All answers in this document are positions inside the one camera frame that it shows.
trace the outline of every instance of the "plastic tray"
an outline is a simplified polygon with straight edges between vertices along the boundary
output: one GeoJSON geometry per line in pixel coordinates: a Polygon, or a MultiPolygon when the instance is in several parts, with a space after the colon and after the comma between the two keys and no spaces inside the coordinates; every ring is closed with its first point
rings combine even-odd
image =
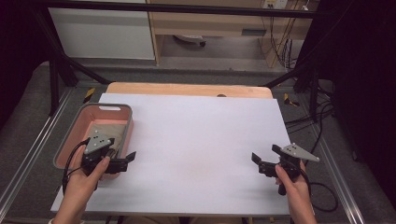
{"type": "MultiPolygon", "coordinates": [[[[132,119],[132,109],[128,105],[115,104],[87,104],[84,105],[76,115],[70,129],[67,132],[55,158],[54,165],[59,169],[64,169],[67,159],[73,148],[78,143],[87,139],[93,129],[97,127],[119,127],[119,134],[116,137],[118,142],[118,153],[115,158],[125,158],[128,144],[131,138],[132,128],[134,126],[132,119]]],[[[78,149],[76,154],[83,150],[85,146],[78,149]]],[[[74,159],[71,160],[70,167],[74,167],[74,159]]],[[[104,175],[104,178],[115,178],[119,174],[104,175]]]]}

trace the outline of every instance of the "white paper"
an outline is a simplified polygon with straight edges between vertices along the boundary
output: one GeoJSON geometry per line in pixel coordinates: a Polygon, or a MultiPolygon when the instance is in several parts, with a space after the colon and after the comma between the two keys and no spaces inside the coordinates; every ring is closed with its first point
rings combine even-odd
{"type": "MultiPolygon", "coordinates": [[[[276,100],[103,94],[127,104],[134,128],[128,171],[99,183],[87,212],[124,215],[268,216],[289,213],[275,179],[251,153],[279,162],[272,144],[290,143],[276,100]]],[[[59,209],[58,194],[51,211],[59,209]]]]}

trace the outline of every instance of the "human hand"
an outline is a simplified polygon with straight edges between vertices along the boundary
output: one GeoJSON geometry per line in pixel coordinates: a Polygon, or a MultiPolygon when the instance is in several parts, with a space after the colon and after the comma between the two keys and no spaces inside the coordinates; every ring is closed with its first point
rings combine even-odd
{"type": "MultiPolygon", "coordinates": [[[[83,150],[80,150],[76,155],[75,168],[81,166],[82,152],[83,150]]],[[[70,175],[59,211],[55,219],[52,220],[53,224],[80,223],[87,202],[91,198],[97,182],[107,169],[109,161],[109,157],[102,159],[88,176],[82,169],[78,169],[70,175]]]]}
{"type": "MultiPolygon", "coordinates": [[[[305,166],[300,162],[301,169],[305,172],[305,166]]],[[[289,211],[295,223],[317,223],[312,210],[308,186],[304,178],[299,175],[291,181],[286,171],[278,164],[275,167],[278,178],[277,184],[285,185],[287,192],[289,211]]]]}

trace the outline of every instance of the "aluminum rail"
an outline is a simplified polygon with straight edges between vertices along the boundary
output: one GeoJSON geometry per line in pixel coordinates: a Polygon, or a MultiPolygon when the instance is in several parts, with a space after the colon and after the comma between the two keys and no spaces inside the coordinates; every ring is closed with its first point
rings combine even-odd
{"type": "Polygon", "coordinates": [[[32,144],[31,148],[29,149],[28,153],[26,154],[23,162],[21,163],[18,171],[12,177],[11,181],[9,182],[6,190],[3,192],[0,198],[0,223],[3,222],[3,219],[6,217],[9,207],[14,202],[18,192],[20,191],[26,177],[29,175],[30,171],[32,170],[35,161],[37,160],[38,156],[40,155],[41,149],[46,144],[50,134],[52,133],[53,128],[55,127],[59,117],[62,115],[67,100],[69,99],[73,88],[67,88],[64,91],[63,96],[60,100],[60,105],[55,113],[49,117],[41,129],[41,132],[38,134],[35,142],[32,144]]]}
{"type": "Polygon", "coordinates": [[[212,7],[189,6],[170,4],[144,4],[144,3],[118,3],[118,2],[91,2],[91,1],[66,1],[66,0],[32,0],[29,4],[36,7],[115,10],[115,11],[147,11],[147,12],[173,12],[195,14],[218,14],[237,16],[260,16],[282,18],[321,19],[330,16],[333,11],[316,12],[305,10],[283,10],[251,7],[212,7]]]}
{"type": "MultiPolygon", "coordinates": [[[[299,99],[305,113],[308,113],[308,102],[306,100],[306,97],[300,95],[299,99]]],[[[318,136],[319,126],[313,125],[312,131],[316,136],[318,136]]],[[[338,168],[338,165],[332,156],[329,146],[327,145],[326,139],[323,136],[319,140],[318,146],[320,146],[318,150],[320,150],[321,152],[322,160],[324,161],[327,170],[329,171],[330,178],[332,179],[332,183],[337,190],[341,204],[344,206],[344,210],[346,211],[346,216],[348,217],[349,222],[352,224],[364,224],[364,218],[361,215],[361,210],[356,204],[352,192],[350,191],[349,186],[344,179],[344,176],[338,168]]]]}

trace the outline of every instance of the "cabinet door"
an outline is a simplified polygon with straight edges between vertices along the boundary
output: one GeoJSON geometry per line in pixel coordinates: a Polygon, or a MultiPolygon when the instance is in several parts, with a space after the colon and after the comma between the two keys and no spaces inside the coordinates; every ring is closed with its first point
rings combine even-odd
{"type": "Polygon", "coordinates": [[[50,14],[70,57],[154,59],[147,12],[51,8],[50,14]]]}

